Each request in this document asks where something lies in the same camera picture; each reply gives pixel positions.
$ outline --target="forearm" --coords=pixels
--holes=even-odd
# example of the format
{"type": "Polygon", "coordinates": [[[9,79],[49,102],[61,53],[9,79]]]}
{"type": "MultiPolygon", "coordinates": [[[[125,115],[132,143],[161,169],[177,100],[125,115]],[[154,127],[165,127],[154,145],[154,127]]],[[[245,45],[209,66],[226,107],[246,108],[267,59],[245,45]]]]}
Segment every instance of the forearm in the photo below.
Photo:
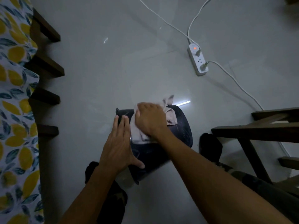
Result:
{"type": "Polygon", "coordinates": [[[157,138],[209,223],[291,223],[271,204],[177,139],[157,138]]]}
{"type": "Polygon", "coordinates": [[[95,168],[90,180],[64,213],[59,224],[96,223],[114,176],[95,168]]]}

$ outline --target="person's leg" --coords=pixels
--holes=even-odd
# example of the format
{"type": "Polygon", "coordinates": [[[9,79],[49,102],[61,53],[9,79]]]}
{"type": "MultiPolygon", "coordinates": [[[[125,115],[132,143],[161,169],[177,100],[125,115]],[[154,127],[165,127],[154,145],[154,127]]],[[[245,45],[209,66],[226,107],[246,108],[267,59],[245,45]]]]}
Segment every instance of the person's leg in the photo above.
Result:
{"type": "Polygon", "coordinates": [[[255,191],[293,223],[299,223],[299,199],[289,193],[250,174],[235,171],[232,167],[219,162],[222,144],[212,134],[204,133],[199,140],[199,153],[214,162],[217,166],[229,172],[244,185],[255,191]]]}
{"type": "MultiPolygon", "coordinates": [[[[91,162],[85,171],[85,184],[89,181],[94,169],[99,165],[98,162],[91,162]]],[[[125,206],[128,201],[126,192],[119,187],[116,181],[107,194],[107,198],[102,206],[101,212],[97,218],[100,224],[121,224],[125,214],[125,206]]]]}

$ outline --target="electrical socket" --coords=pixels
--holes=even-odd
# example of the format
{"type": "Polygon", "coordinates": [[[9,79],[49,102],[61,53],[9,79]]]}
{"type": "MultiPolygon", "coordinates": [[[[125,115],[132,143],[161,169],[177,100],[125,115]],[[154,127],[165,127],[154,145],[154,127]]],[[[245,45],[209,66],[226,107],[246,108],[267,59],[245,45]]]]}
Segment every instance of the electrical socket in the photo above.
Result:
{"type": "Polygon", "coordinates": [[[205,63],[204,56],[201,51],[200,51],[200,55],[196,56],[196,53],[198,52],[198,50],[200,50],[200,47],[194,43],[191,43],[187,50],[188,50],[192,65],[195,69],[196,75],[197,76],[205,75],[209,71],[209,68],[206,67],[205,70],[200,70],[200,66],[205,63]]]}

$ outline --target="tile floor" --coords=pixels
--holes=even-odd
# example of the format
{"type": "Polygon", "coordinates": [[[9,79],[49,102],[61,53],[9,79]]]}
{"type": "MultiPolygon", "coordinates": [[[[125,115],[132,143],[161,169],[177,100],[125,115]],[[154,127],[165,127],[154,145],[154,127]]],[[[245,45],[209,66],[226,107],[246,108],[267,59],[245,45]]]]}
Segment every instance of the tile floor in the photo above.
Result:
{"type": "MultiPolygon", "coordinates": [[[[167,21],[186,32],[205,0],[144,0],[167,21]]],[[[44,87],[61,104],[43,113],[43,123],[60,135],[41,147],[45,215],[55,223],[84,186],[84,171],[99,160],[115,109],[175,94],[198,151],[202,133],[221,125],[248,124],[259,110],[219,67],[197,77],[187,54],[187,39],[165,25],[138,0],[32,0],[60,33],[48,47],[65,76],[44,87]]],[[[299,92],[298,6],[284,0],[212,0],[194,22],[190,36],[206,60],[231,72],[265,109],[296,107],[299,92]]],[[[221,160],[238,170],[253,170],[236,140],[224,143],[221,160]]],[[[277,143],[253,142],[270,177],[290,170],[276,161],[277,143]]],[[[285,143],[293,156],[298,146],[285,143]]],[[[123,223],[205,223],[170,162],[140,182],[128,172],[118,177],[128,193],[123,223]]]]}

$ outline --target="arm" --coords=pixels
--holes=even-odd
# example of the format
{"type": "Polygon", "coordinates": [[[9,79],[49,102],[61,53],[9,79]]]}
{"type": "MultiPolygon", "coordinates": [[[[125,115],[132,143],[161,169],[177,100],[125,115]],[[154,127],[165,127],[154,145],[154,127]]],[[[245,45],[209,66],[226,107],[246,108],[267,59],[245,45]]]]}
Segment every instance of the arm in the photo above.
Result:
{"type": "Polygon", "coordinates": [[[118,126],[116,116],[112,132],[103,147],[99,165],[59,224],[96,223],[115,177],[130,164],[144,168],[144,164],[134,157],[130,147],[129,118],[123,116],[118,126]]]}
{"type": "Polygon", "coordinates": [[[177,139],[159,105],[140,103],[136,125],[166,150],[208,223],[291,223],[240,181],[177,139]]]}

